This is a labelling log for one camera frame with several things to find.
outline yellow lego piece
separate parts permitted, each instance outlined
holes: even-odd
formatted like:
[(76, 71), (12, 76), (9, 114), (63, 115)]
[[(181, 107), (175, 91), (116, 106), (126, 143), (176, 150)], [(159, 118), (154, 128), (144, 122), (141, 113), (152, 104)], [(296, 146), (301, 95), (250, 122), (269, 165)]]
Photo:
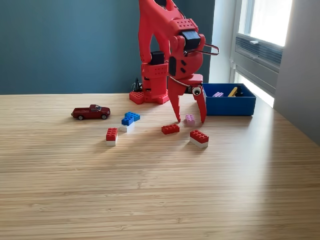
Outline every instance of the yellow lego piece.
[(229, 94), (228, 97), (234, 97), (238, 91), (238, 87), (236, 86)]

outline window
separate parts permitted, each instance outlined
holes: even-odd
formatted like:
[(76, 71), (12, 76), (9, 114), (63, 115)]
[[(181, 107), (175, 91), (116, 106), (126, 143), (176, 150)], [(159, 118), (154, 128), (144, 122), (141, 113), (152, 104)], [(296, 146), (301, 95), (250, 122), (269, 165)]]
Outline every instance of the window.
[(292, 0), (237, 0), (230, 82), (236, 73), (274, 96), (286, 42)]
[(292, 0), (242, 0), (238, 33), (284, 46)]
[(240, 73), (236, 72), (235, 74), (235, 82), (239, 84), (244, 84), (253, 94), (257, 97), (261, 98), (265, 101), (270, 107), (274, 107), (275, 99), (270, 96), (268, 93), (263, 91), (260, 87), (253, 84), (250, 80), (248, 80), (245, 76), (241, 75)]

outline red toy car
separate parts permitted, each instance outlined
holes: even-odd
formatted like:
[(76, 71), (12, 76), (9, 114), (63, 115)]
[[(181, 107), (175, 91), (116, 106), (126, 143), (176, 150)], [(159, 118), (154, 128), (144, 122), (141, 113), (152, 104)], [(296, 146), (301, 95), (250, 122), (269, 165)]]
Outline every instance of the red toy car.
[(75, 108), (71, 116), (79, 120), (99, 118), (104, 120), (110, 116), (110, 108), (92, 104), (90, 107)]

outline blue box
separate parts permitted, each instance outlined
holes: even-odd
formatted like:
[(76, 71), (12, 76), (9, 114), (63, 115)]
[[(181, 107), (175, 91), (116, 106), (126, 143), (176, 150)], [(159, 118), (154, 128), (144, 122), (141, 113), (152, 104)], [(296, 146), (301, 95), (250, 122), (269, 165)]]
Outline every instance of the blue box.
[[(243, 95), (228, 97), (237, 86), (241, 86)], [(207, 116), (251, 116), (255, 112), (256, 96), (243, 83), (204, 83), (203, 90)], [(223, 96), (213, 97), (217, 92)]]
[(128, 111), (124, 114), (125, 117), (134, 117), (134, 121), (140, 120), (140, 115), (131, 111)]
[(122, 119), (121, 124), (130, 126), (135, 121), (135, 118), (133, 116), (125, 116), (124, 119)]

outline window frame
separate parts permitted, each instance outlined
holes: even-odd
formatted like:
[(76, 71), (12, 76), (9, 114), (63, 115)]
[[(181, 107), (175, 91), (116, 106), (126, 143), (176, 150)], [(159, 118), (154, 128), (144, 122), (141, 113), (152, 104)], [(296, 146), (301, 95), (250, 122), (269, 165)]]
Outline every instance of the window frame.
[[(244, 0), (250, 6), (246, 8), (245, 17), (252, 20), (253, 9), (255, 0)], [(276, 86), (278, 81), (278, 75), (280, 71), (280, 64), (273, 63), (271, 61), (265, 60), (258, 55), (252, 54), (245, 49), (236, 46), (236, 38), (240, 37), (249, 41), (258, 41), (259, 44), (277, 48), (279, 50), (284, 50), (284, 46), (279, 46), (271, 42), (267, 42), (249, 35), (238, 33), (240, 21), (241, 21), (241, 10), (242, 10), (243, 0), (237, 0), (235, 7), (235, 17), (233, 26), (233, 36), (232, 36), (232, 46), (231, 46), (231, 71), (229, 82), (235, 82), (236, 72), (245, 76), (248, 80), (253, 82), (259, 88), (263, 89), (272, 97), (275, 96)], [(244, 24), (244, 32), (249, 34), (251, 31), (252, 21), (246, 21)]]

